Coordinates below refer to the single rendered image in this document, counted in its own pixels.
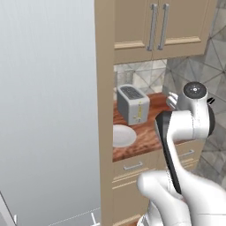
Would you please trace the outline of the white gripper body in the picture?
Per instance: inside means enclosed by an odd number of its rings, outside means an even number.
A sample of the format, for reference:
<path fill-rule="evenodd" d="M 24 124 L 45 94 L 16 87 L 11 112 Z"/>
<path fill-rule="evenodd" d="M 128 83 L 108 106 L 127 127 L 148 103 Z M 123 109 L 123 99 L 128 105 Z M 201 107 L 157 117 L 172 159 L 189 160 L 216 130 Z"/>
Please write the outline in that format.
<path fill-rule="evenodd" d="M 166 99 L 167 105 L 173 110 L 177 110 L 177 98 L 178 98 L 177 94 L 169 92 L 169 95 Z"/>

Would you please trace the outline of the white plate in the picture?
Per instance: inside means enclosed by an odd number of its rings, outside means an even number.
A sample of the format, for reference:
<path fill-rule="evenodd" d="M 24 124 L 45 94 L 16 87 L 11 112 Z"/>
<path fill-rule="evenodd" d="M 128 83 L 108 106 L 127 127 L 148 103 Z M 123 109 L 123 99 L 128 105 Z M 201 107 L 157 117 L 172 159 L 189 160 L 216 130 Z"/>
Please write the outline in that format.
<path fill-rule="evenodd" d="M 137 139 L 136 132 L 129 126 L 113 125 L 113 147 L 128 147 Z"/>

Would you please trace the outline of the silver toaster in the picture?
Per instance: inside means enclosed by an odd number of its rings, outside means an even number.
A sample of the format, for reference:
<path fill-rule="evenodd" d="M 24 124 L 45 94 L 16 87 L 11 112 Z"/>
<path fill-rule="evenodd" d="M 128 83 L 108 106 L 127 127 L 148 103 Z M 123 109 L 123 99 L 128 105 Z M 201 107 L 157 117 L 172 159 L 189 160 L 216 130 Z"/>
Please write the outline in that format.
<path fill-rule="evenodd" d="M 128 125 L 143 124 L 147 121 L 150 99 L 134 85 L 117 87 L 117 110 Z"/>

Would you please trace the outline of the tall beige cabinet panel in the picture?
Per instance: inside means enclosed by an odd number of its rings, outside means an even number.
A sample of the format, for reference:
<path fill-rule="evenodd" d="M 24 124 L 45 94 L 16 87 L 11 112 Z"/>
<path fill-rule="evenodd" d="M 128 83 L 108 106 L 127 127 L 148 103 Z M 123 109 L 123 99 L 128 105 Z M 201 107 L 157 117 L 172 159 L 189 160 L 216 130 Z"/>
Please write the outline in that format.
<path fill-rule="evenodd" d="M 114 17 L 113 0 L 94 0 L 102 226 L 113 226 Z"/>

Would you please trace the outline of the beige cupboard door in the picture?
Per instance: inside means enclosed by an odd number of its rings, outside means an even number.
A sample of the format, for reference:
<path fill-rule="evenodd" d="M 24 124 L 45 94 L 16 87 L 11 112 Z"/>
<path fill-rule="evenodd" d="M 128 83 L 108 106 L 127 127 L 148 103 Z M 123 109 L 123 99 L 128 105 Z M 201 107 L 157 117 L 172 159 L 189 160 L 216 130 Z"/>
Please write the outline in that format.
<path fill-rule="evenodd" d="M 217 0 L 159 0 L 153 59 L 202 55 L 216 3 Z M 164 47 L 159 50 L 164 4 L 169 4 L 169 15 Z"/>
<path fill-rule="evenodd" d="M 159 0 L 115 0 L 114 63 L 126 64 L 150 60 L 148 51 L 152 19 L 151 4 Z"/>

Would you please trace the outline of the large beige drawer front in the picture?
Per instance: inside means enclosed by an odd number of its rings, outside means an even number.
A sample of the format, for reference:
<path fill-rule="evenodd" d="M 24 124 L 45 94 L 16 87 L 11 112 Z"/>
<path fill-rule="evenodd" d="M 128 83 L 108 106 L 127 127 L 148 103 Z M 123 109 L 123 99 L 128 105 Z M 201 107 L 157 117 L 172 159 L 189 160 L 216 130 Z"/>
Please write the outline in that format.
<path fill-rule="evenodd" d="M 113 226 L 126 226 L 146 213 L 148 198 L 143 197 L 135 179 L 125 179 L 112 184 Z"/>

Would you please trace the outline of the large grey appliance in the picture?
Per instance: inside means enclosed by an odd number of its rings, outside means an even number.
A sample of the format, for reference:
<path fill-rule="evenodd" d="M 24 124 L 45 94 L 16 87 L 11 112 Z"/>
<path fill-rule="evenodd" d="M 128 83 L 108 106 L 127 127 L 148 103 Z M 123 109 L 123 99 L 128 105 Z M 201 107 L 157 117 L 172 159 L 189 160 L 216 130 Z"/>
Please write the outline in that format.
<path fill-rule="evenodd" d="M 18 226 L 100 217 L 94 0 L 0 0 L 0 192 Z"/>

